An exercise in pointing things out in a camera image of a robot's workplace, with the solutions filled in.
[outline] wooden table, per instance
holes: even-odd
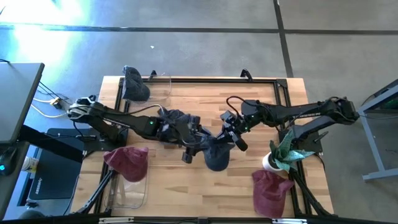
[[[99,100],[108,107],[114,106],[119,79],[104,77]],[[288,78],[287,83],[292,105],[308,103],[302,78]],[[270,84],[173,83],[166,108],[200,116],[201,124],[213,134],[218,134],[222,125],[220,114],[231,110],[225,103],[225,99],[231,95],[276,104],[274,88]],[[240,108],[240,101],[230,102]],[[146,111],[145,114],[155,115],[155,111]],[[306,122],[308,119],[300,119],[297,124]],[[113,209],[112,216],[260,217],[253,209],[251,174],[262,169],[261,161],[269,152],[269,141],[273,139],[278,142],[277,132],[274,128],[258,125],[243,139],[249,149],[242,152],[235,147],[231,151],[228,168],[213,172],[206,167],[203,153],[198,153],[192,164],[185,164],[181,161],[184,148],[170,148],[159,142],[148,141],[130,130],[127,144],[146,146],[150,150],[147,198],[141,208]],[[83,161],[72,212],[77,211],[97,188],[102,165],[103,152],[95,152]],[[333,213],[321,162],[315,156],[310,156],[303,160],[303,166],[308,188],[324,208]],[[297,189],[300,208],[304,211],[302,193],[298,186]],[[290,192],[286,196],[283,216],[294,217]]]

